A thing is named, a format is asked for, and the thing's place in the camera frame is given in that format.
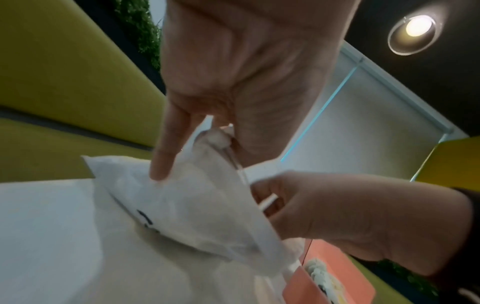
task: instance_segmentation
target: yellow panel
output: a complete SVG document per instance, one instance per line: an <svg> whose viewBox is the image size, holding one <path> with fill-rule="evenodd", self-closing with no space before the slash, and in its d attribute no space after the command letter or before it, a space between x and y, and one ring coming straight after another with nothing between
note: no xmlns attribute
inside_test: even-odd
<svg viewBox="0 0 480 304"><path fill-rule="evenodd" d="M439 144L416 181L480 191L480 136Z"/></svg>
<svg viewBox="0 0 480 304"><path fill-rule="evenodd" d="M398 291L393 289L378 276L374 275L357 260L352 257L350 257L350 260L375 288L375 299L373 300L374 304L412 304L412 302L410 302L406 297L401 295Z"/></svg>
<svg viewBox="0 0 480 304"><path fill-rule="evenodd" d="M9 119L0 119L0 182L90 178L81 155L150 152Z"/></svg>
<svg viewBox="0 0 480 304"><path fill-rule="evenodd" d="M0 10L0 105L153 146L164 95L73 0Z"/></svg>

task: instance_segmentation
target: person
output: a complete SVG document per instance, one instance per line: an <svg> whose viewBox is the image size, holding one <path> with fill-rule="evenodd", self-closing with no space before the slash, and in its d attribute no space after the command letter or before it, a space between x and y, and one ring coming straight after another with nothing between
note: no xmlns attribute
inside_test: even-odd
<svg viewBox="0 0 480 304"><path fill-rule="evenodd" d="M232 148L243 166L278 157L323 88L359 2L167 0L161 75L168 104L150 177L168 176L206 115L212 126L234 125ZM430 276L447 286L444 299L459 287L476 297L476 193L299 172L251 190L257 202L278 196L265 213L283 239L322 238L358 258L388 258Z"/></svg>

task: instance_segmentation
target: plastic bag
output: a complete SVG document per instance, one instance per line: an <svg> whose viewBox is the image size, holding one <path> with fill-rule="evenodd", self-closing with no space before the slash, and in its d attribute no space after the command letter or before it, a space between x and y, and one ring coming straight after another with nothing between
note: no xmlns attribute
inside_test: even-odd
<svg viewBox="0 0 480 304"><path fill-rule="evenodd" d="M277 275L301 254L286 246L252 198L229 152L230 137L210 130L179 155L170 176L149 178L150 162L85 157L102 184L145 227L201 251Z"/></svg>

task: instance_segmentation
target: light bulb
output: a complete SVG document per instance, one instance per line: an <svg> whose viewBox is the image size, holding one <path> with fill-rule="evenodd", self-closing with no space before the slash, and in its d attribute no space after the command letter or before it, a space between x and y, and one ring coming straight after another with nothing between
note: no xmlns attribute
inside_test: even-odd
<svg viewBox="0 0 480 304"><path fill-rule="evenodd" d="M406 25L406 33L411 37L421 36L429 31L432 24L432 19L427 15L413 17Z"/></svg>

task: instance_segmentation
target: artificial greenery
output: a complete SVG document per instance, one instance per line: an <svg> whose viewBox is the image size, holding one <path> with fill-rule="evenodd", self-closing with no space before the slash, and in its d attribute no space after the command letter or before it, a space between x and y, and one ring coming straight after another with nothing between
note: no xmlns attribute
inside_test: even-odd
<svg viewBox="0 0 480 304"><path fill-rule="evenodd" d="M113 0L114 12L128 40L160 71L162 29L154 24L149 0Z"/></svg>
<svg viewBox="0 0 480 304"><path fill-rule="evenodd" d="M390 260L383 260L378 262L380 268L396 276L408 281L416 290L425 294L430 298L437 298L439 295L438 289L432 285L427 279L412 273L410 270L394 263Z"/></svg>

